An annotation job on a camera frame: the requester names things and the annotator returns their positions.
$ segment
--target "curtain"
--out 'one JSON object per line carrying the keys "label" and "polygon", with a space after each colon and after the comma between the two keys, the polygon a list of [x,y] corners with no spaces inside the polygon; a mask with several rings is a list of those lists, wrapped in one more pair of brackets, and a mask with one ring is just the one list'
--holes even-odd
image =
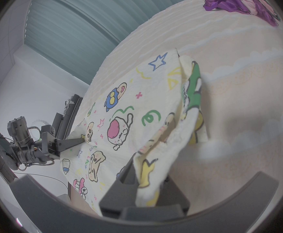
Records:
{"label": "curtain", "polygon": [[182,0],[32,0],[25,44],[90,84],[105,57],[139,25]]}

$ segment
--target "curtain pleat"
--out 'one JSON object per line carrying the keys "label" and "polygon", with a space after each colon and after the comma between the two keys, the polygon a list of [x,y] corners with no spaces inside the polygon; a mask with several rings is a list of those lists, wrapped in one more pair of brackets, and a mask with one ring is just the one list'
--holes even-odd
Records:
{"label": "curtain pleat", "polygon": [[182,0],[33,0],[25,44],[90,84],[105,57],[139,25]]}

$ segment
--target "purple cloth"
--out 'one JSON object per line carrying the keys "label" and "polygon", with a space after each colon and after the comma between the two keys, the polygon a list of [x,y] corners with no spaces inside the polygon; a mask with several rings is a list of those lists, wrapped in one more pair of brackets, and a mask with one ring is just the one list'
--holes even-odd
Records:
{"label": "purple cloth", "polygon": [[[267,21],[272,26],[278,26],[276,20],[268,13],[268,10],[259,0],[253,0],[257,10],[257,16]],[[249,9],[242,3],[241,0],[205,0],[203,5],[206,11],[211,11],[215,8],[227,10],[228,12],[239,12],[250,14]]]}

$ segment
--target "bed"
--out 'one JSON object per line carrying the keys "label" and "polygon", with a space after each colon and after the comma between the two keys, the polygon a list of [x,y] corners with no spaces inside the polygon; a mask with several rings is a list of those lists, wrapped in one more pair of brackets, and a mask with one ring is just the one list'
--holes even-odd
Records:
{"label": "bed", "polygon": [[280,181],[264,214],[283,194],[283,22],[205,11],[184,0],[140,25],[104,60],[72,129],[121,76],[151,56],[177,48],[200,66],[201,108],[209,141],[187,146],[170,176],[190,200],[188,214],[229,197],[258,171]]}

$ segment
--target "cartoon print cloth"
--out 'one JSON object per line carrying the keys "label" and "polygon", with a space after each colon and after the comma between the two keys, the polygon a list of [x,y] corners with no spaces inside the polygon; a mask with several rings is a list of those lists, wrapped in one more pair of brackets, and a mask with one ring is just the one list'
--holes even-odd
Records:
{"label": "cartoon print cloth", "polygon": [[137,206],[154,206],[159,187],[187,144],[207,141],[199,67],[176,49],[153,56],[112,84],[68,138],[85,142],[61,153],[61,170],[92,209],[134,153]]}

